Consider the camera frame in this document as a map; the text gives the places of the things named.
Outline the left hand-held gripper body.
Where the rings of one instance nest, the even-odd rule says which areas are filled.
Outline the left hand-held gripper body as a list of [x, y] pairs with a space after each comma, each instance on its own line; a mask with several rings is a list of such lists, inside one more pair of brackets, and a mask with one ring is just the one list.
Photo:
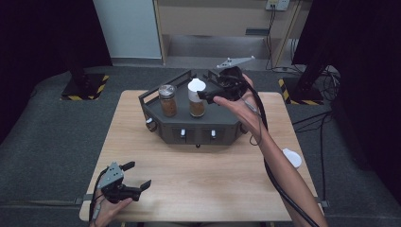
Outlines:
[[118, 203], [127, 198], [139, 201], [141, 189], [123, 184], [125, 171], [121, 170], [120, 166], [122, 165], [112, 162], [106, 168], [96, 188], [100, 191], [100, 195], [111, 203]]

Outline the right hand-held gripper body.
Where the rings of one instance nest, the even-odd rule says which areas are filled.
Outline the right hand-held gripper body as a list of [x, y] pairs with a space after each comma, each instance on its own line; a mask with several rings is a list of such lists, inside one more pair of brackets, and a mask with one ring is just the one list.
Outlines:
[[244, 79], [241, 69], [238, 67], [241, 63], [252, 61], [254, 56], [246, 58], [228, 58], [217, 65], [220, 69], [218, 73], [218, 85], [220, 90], [218, 96], [229, 100], [239, 100], [247, 92], [249, 83]]

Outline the glass spice jar white lid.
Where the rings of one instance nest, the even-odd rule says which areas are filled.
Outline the glass spice jar white lid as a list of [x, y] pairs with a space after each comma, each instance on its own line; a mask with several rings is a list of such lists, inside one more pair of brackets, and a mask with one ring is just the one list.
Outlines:
[[192, 79], [188, 85], [189, 112], [194, 117], [201, 117], [205, 112], [203, 100], [199, 98], [198, 92], [203, 91], [206, 84], [200, 79]]

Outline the dark grey spice rack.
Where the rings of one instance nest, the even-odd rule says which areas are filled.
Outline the dark grey spice rack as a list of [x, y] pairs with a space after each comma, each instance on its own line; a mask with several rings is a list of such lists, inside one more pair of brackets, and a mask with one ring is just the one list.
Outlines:
[[190, 114], [187, 84], [197, 75], [190, 70], [164, 81], [177, 88], [175, 101], [177, 113], [165, 116], [159, 98], [159, 85], [139, 96], [146, 119], [146, 126], [157, 133], [167, 144], [230, 146], [247, 131], [233, 113], [224, 107], [204, 101], [205, 114], [194, 117]]

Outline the glass spice jar silver lid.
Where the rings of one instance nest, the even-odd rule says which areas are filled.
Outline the glass spice jar silver lid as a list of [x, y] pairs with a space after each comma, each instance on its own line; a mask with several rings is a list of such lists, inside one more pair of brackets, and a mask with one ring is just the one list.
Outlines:
[[163, 114], [168, 117], [174, 116], [177, 113], [176, 87], [171, 84], [164, 84], [159, 87], [158, 93]]

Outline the person's right hand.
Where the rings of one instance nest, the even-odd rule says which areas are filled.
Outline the person's right hand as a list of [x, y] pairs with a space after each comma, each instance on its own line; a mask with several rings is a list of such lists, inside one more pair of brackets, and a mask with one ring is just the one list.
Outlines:
[[230, 101], [221, 96], [215, 96], [214, 101], [219, 106], [227, 108], [242, 123], [245, 130], [250, 132], [258, 146], [263, 146], [271, 140], [266, 128], [263, 126], [261, 116], [257, 110], [257, 104], [252, 93], [253, 82], [245, 74], [245, 80], [248, 81], [250, 88], [237, 101]]

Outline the person's left hand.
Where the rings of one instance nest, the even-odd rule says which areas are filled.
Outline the person's left hand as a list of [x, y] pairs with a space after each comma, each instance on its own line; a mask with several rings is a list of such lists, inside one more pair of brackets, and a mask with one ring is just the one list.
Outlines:
[[131, 198], [119, 203], [111, 203], [104, 197], [100, 197], [96, 201], [94, 218], [89, 222], [89, 227], [107, 227], [130, 203], [132, 203]]

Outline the wooden cabinet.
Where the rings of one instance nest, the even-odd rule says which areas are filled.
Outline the wooden cabinet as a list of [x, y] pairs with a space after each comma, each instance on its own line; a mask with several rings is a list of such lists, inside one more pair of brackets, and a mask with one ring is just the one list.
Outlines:
[[153, 0], [163, 59], [174, 36], [262, 37], [276, 66], [288, 40], [302, 33], [311, 3], [290, 0], [285, 11], [266, 10], [267, 0]]

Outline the black stand striped base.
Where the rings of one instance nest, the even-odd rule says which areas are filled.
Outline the black stand striped base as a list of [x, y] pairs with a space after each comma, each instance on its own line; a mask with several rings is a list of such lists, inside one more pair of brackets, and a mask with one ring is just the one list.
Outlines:
[[65, 66], [71, 74], [61, 96], [64, 99], [97, 99], [104, 86], [105, 74], [89, 73], [86, 68], [111, 64], [103, 36], [62, 34], [59, 48]]
[[329, 49], [319, 47], [299, 78], [280, 79], [284, 101], [287, 104], [323, 105], [323, 95], [314, 82], [328, 66], [329, 60]]

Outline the white power outlet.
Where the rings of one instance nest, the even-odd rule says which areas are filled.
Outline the white power outlet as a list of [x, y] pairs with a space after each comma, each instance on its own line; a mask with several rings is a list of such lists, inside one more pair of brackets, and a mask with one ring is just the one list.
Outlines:
[[290, 0], [267, 0], [266, 10], [285, 11], [288, 9]]

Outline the white round cap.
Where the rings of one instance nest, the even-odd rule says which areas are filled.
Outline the white round cap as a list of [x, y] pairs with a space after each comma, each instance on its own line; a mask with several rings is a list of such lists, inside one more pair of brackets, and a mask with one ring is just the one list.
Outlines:
[[301, 166], [303, 161], [301, 156], [297, 152], [288, 148], [284, 148], [283, 153], [295, 168], [299, 168]]

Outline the white panel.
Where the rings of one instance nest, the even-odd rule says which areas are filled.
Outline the white panel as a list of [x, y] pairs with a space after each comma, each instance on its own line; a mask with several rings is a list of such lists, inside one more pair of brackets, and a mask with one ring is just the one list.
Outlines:
[[153, 0], [94, 0], [112, 58], [160, 59]]

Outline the dark curtain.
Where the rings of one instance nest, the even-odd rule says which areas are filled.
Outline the dark curtain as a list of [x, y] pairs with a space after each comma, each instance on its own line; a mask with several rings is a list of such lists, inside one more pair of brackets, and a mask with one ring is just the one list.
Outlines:
[[111, 63], [94, 0], [0, 0], [0, 144], [39, 82]]
[[343, 133], [401, 204], [401, 0], [312, 0], [294, 62], [340, 73]]

